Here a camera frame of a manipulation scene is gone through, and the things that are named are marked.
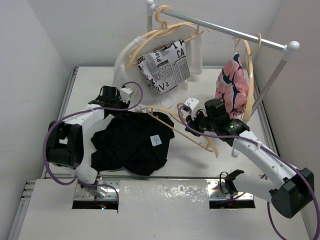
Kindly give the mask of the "black t shirt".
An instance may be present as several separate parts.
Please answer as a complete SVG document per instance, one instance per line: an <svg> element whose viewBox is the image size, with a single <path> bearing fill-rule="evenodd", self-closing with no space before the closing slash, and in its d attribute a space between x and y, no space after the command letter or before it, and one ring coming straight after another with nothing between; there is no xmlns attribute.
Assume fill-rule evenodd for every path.
<svg viewBox="0 0 320 240"><path fill-rule="evenodd" d="M121 168L139 176L150 176L167 162L174 123L161 112L155 119L147 113L128 112L123 119L113 118L106 129L94 133L91 142L96 151L91 167L98 172ZM161 145L152 146L150 136L159 135Z"/></svg>

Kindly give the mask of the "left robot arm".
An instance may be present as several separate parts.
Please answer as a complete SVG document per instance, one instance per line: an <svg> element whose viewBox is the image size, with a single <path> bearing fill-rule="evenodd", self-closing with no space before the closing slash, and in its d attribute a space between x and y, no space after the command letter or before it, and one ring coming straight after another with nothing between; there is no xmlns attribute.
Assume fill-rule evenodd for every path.
<svg viewBox="0 0 320 240"><path fill-rule="evenodd" d="M110 114L123 116L129 110L130 99L134 92L132 88L126 86L118 89L104 85L98 96L82 111L50 123L42 153L46 170L57 183L66 185L66 182L59 180L53 174L50 164L70 170L73 180L90 195L100 199L107 195L112 187L104 184L99 172L84 160L85 132Z"/></svg>

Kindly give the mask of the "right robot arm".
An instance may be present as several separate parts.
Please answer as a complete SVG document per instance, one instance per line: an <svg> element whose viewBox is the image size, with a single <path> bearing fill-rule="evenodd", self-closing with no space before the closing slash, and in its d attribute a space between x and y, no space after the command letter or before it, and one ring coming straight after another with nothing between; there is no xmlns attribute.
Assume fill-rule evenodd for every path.
<svg viewBox="0 0 320 240"><path fill-rule="evenodd" d="M308 168L297 167L281 161L266 147L242 120L230 119L225 105L218 99L204 104L187 98L179 110L187 112L185 130L199 137L219 138L252 161L270 183L253 180L244 170L236 169L227 174L221 191L226 195L248 192L271 203L285 218L291 219L312 201L314 174Z"/></svg>

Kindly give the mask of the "white t shirt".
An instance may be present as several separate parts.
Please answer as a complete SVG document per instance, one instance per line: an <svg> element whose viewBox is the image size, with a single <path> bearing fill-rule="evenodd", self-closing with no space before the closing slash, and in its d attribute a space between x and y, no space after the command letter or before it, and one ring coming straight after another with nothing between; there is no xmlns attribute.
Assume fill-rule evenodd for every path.
<svg viewBox="0 0 320 240"><path fill-rule="evenodd" d="M133 86L135 93L131 99L133 103L139 103L136 107L138 111L152 105L167 109L171 108L180 96L187 93L188 84L190 82L196 82L198 76L203 72L201 35L202 31L200 31L198 27L189 24L180 26L170 35L162 38L154 38L142 48L137 55L137 59L133 61L131 69L128 69L127 64L133 52L148 38L138 36L130 42L117 57L113 67L113 86L121 88L127 82L138 83L139 86ZM164 45L172 44L178 40L185 42L190 77L167 93L159 94L155 89L148 87L149 81L138 68L138 59L147 53L151 53Z"/></svg>

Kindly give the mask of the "pink patterned t shirt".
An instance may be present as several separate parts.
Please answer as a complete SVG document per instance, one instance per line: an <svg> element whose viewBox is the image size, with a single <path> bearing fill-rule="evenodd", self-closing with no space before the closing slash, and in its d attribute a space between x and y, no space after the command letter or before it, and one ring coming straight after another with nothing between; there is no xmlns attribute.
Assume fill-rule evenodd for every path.
<svg viewBox="0 0 320 240"><path fill-rule="evenodd" d="M235 52L223 66L216 81L215 99L224 103L231 119L242 115L249 94L240 54Z"/></svg>

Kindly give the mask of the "newspaper print t shirt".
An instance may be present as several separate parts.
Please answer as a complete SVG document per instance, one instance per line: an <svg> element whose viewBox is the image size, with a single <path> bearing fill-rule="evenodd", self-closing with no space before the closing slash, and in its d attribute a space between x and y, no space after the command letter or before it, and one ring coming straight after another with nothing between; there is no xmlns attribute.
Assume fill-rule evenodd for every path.
<svg viewBox="0 0 320 240"><path fill-rule="evenodd" d="M190 78L183 40L144 54L137 60L137 66L149 81L148 87L161 95Z"/></svg>

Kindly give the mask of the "white paper label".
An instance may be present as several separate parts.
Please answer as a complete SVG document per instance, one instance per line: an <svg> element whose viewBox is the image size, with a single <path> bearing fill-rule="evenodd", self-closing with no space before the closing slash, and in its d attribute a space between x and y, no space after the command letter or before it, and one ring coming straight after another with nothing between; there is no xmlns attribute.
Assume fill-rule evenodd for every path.
<svg viewBox="0 0 320 240"><path fill-rule="evenodd" d="M162 144L162 140L158 134L150 136L150 141L153 147L156 147Z"/></svg>

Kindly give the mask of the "metal clothes rack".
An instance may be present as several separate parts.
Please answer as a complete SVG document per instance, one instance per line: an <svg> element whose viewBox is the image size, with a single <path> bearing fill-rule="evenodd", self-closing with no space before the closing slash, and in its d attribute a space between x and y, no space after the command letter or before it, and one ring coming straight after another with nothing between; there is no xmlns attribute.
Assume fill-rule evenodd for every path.
<svg viewBox="0 0 320 240"><path fill-rule="evenodd" d="M153 30L154 12L156 12L159 6L157 6L153 0L147 0L145 3L146 3L146 14L147 14L147 31L150 32ZM215 30L220 33L224 33L232 37L237 37L242 40L247 40L251 50L255 50L258 47L259 40L257 36L253 36L253 35L236 31L224 26L220 26L202 19L198 19L189 15L186 15L184 13L174 11L174 10L164 10L162 13L167 16L174 17L179 20L184 20L186 22L191 22L193 24L197 24L202 27L206 27L208 29ZM278 65L276 66L268 82L263 87L262 91L259 93L258 97L254 98L252 115L253 113L255 113L255 111L258 109L258 107L262 103L264 96L270 90L271 86L273 85L273 83L275 82L275 80L277 79L277 77L285 67L285 65L294 56L294 54L300 49L300 43L298 41L291 41L287 45L283 45L283 44L269 41L263 38L261 38L261 46L267 46L269 48L278 50L283 53L283 57L278 63Z"/></svg>

